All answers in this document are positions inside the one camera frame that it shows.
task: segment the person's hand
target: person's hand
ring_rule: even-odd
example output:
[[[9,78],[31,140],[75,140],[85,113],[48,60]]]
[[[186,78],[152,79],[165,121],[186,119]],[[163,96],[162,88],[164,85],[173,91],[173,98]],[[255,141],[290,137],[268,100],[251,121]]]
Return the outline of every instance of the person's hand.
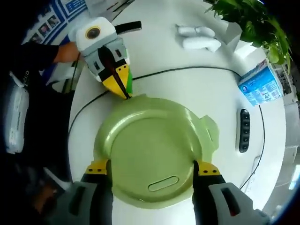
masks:
[[[59,46],[58,53],[54,59],[54,63],[58,62],[74,62],[78,59],[79,51],[74,42],[69,42]]]
[[[39,194],[37,194],[33,201],[33,207],[39,212],[42,213],[43,207],[46,201],[49,198],[53,198],[56,193],[56,189],[51,187],[50,184],[45,184]]]

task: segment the plant leaf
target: plant leaf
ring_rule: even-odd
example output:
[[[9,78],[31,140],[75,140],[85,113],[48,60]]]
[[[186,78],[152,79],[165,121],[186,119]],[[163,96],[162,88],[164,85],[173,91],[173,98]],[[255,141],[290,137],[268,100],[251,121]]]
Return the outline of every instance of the plant leaf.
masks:
[[[277,64],[282,65],[285,62],[285,57],[282,54],[278,54],[279,60],[277,62]]]
[[[256,47],[256,48],[260,48],[263,44],[263,40],[257,38],[253,40],[252,46]]]
[[[291,57],[290,54],[286,54],[286,63],[287,63],[287,74],[289,75],[291,72]]]
[[[241,6],[239,5],[239,3],[237,3],[236,0],[219,0],[219,1],[227,2],[228,4],[233,5],[236,8],[241,8]]]
[[[268,59],[270,63],[277,63],[279,61],[279,55],[276,46],[271,45],[269,51],[270,52],[268,54]]]
[[[217,1],[217,0],[205,0],[207,3],[210,3],[210,4],[215,4],[215,2]]]
[[[240,36],[240,39],[242,41],[246,41],[246,42],[254,42],[255,41],[255,37],[256,37],[256,33],[255,33],[255,28],[252,24],[251,21],[247,21],[245,24],[245,27],[242,27],[242,34]]]
[[[287,41],[285,32],[281,29],[279,23],[277,22],[277,20],[275,18],[268,19],[268,22],[270,24],[272,24],[275,27],[275,29],[277,30],[275,33],[275,36],[278,39],[278,42],[280,44],[283,55],[285,55],[289,48],[289,43]]]
[[[249,5],[252,9],[254,9],[257,12],[257,9],[254,7],[256,0],[243,0],[243,3]]]
[[[208,9],[206,9],[204,13],[207,13],[207,12],[212,11],[212,10],[214,10],[214,6],[213,5],[211,7],[209,7]]]
[[[210,7],[206,11],[209,11],[210,9],[215,10],[218,15],[231,14],[232,11],[238,10],[234,5],[231,5],[224,0],[216,2],[214,5],[212,5],[212,7]]]
[[[230,14],[224,14],[222,20],[226,20],[228,22],[235,23],[236,22],[236,17],[240,17],[240,15],[239,14],[238,15],[233,14],[233,12],[232,12]]]

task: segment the person's arm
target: person's arm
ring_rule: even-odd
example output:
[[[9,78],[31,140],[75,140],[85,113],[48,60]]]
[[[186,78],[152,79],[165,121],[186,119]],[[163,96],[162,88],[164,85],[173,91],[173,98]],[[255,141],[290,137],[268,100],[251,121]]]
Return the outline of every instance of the person's arm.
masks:
[[[18,80],[24,81],[27,71],[41,71],[57,62],[73,62],[77,60],[78,55],[79,51],[73,42],[61,46],[28,42],[10,51],[8,55],[9,70]],[[29,79],[39,79],[35,73],[30,73],[28,77]]]
[[[53,62],[74,62],[77,60],[78,55],[79,51],[76,44],[74,42],[69,42],[59,46],[58,53]]]

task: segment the green plant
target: green plant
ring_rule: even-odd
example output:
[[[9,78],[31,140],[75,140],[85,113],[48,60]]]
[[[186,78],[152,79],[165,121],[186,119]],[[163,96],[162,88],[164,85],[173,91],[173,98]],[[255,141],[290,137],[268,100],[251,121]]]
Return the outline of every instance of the green plant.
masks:
[[[289,42],[276,18],[257,0],[206,0],[212,6],[207,10],[223,16],[223,20],[237,23],[242,34],[240,39],[253,42],[255,47],[269,50],[271,63],[283,64],[286,60],[290,73],[291,57]]]

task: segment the black cable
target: black cable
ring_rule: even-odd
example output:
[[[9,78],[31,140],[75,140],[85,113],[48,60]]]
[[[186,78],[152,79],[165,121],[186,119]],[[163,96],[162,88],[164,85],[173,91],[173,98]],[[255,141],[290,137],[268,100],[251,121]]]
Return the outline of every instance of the black cable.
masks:
[[[75,77],[75,73],[76,73],[77,66],[78,66],[79,57],[80,57],[80,53],[78,53],[78,56],[77,56],[77,59],[76,59],[76,64],[75,64],[74,72],[73,72],[72,79],[71,79],[70,91],[72,90],[72,86],[73,86],[73,82],[74,82],[74,77]]]
[[[146,77],[150,77],[150,76],[154,76],[154,75],[158,75],[158,74],[162,74],[162,73],[167,73],[167,72],[171,72],[171,71],[178,71],[178,70],[186,70],[186,69],[196,69],[196,68],[208,68],[208,69],[221,69],[221,70],[226,70],[226,71],[229,71],[229,72],[233,72],[234,74],[236,74],[239,78],[241,78],[241,76],[231,70],[231,69],[227,69],[227,68],[222,68],[222,67],[210,67],[210,66],[190,66],[190,67],[181,67],[181,68],[174,68],[174,69],[166,69],[166,70],[162,70],[162,71],[159,71],[159,72],[155,72],[155,73],[152,73],[152,74],[147,74],[147,75],[143,75],[143,76],[139,76],[139,77],[135,77],[133,78],[133,80],[139,80],[139,79],[142,79],[142,78],[146,78]],[[90,104],[92,104],[94,101],[96,101],[97,99],[103,97],[104,95],[106,95],[109,91],[105,91],[103,92],[102,94],[96,96],[95,98],[93,98],[91,101],[89,101],[84,107],[82,107],[78,113],[75,115],[73,121],[72,121],[72,124],[70,126],[70,129],[69,129],[69,133],[68,133],[68,140],[69,141],[69,137],[70,137],[70,133],[72,131],[72,128],[73,128],[73,125],[74,125],[74,122],[76,120],[76,118],[78,117],[78,115],[87,107],[89,106]],[[250,180],[250,178],[254,175],[254,173],[256,172],[258,166],[259,166],[259,163],[262,159],[262,156],[263,156],[263,151],[264,151],[264,144],[265,144],[265,127],[264,127],[264,121],[263,121],[263,113],[262,113],[262,109],[259,105],[259,110],[261,112],[261,116],[262,116],[262,127],[263,127],[263,145],[262,145],[262,153],[260,155],[260,158],[258,160],[258,164],[256,166],[256,168],[253,170],[253,172],[251,173],[251,175],[249,176],[249,178],[244,182],[244,184],[240,187],[240,189],[242,189],[245,184]]]
[[[259,166],[259,163],[261,162],[261,159],[262,159],[262,156],[263,156],[263,151],[264,151],[264,144],[265,144],[265,128],[264,128],[264,121],[263,121],[263,113],[262,113],[262,109],[261,109],[261,106],[259,105],[259,111],[261,112],[261,116],[262,116],[262,129],[263,129],[263,144],[262,144],[262,153],[259,157],[259,160],[258,160],[258,163],[255,167],[255,169],[253,170],[253,172],[250,174],[249,178],[244,182],[244,184],[240,187],[240,190],[245,186],[245,184],[247,184],[247,182],[250,180],[250,178],[255,174],[258,166]]]
[[[146,77],[150,77],[150,76],[154,76],[154,75],[158,75],[158,74],[162,74],[162,73],[167,73],[167,72],[171,72],[171,71],[178,71],[178,70],[185,70],[185,69],[195,69],[195,68],[208,68],[208,69],[221,69],[221,70],[227,70],[227,71],[229,71],[229,72],[233,72],[234,74],[236,74],[238,77],[241,78],[241,76],[240,76],[237,72],[235,72],[235,71],[233,71],[233,70],[231,70],[231,69],[227,69],[227,68],[222,68],[222,67],[210,67],[210,66],[190,66],[190,67],[181,67],[181,68],[174,68],[174,69],[166,69],[166,70],[162,70],[162,71],[155,72],[155,73],[152,73],[152,74],[147,74],[147,75],[135,77],[135,78],[133,78],[133,80],[135,81],[135,80],[139,80],[139,79],[142,79],[142,78],[146,78]],[[105,91],[105,92],[103,92],[102,94],[96,96],[96,97],[93,98],[91,101],[89,101],[84,107],[82,107],[82,108],[78,111],[78,113],[76,113],[76,115],[75,115],[75,117],[74,117],[74,119],[73,119],[73,121],[72,121],[72,123],[71,123],[71,126],[70,126],[70,129],[69,129],[69,134],[68,134],[68,136],[69,136],[70,133],[71,133],[71,130],[72,130],[72,128],[73,128],[73,125],[74,125],[74,122],[75,122],[76,118],[77,118],[78,115],[83,111],[83,109],[85,109],[85,108],[86,108],[87,106],[89,106],[91,103],[93,103],[94,101],[96,101],[98,98],[101,98],[101,97],[103,97],[104,95],[106,95],[108,92],[109,92],[109,91]]]

